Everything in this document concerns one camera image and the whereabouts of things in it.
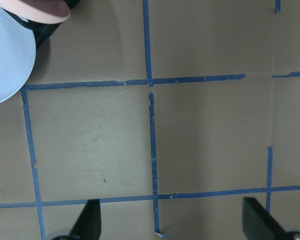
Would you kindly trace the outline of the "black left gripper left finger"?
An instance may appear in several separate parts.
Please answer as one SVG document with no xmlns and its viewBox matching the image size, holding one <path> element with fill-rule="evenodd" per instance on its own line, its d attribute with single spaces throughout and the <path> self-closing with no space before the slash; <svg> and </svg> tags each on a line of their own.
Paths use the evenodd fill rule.
<svg viewBox="0 0 300 240">
<path fill-rule="evenodd" d="M 70 240 L 99 240 L 101 236 L 101 206 L 99 199 L 90 199 L 73 225 Z"/>
</svg>

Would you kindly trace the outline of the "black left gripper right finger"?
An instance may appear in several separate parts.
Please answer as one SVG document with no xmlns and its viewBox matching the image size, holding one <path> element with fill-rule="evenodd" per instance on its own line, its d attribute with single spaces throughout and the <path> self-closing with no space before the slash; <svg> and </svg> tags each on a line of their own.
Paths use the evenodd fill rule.
<svg viewBox="0 0 300 240">
<path fill-rule="evenodd" d="M 248 240 L 293 240 L 254 197 L 242 201 L 242 230 Z"/>
</svg>

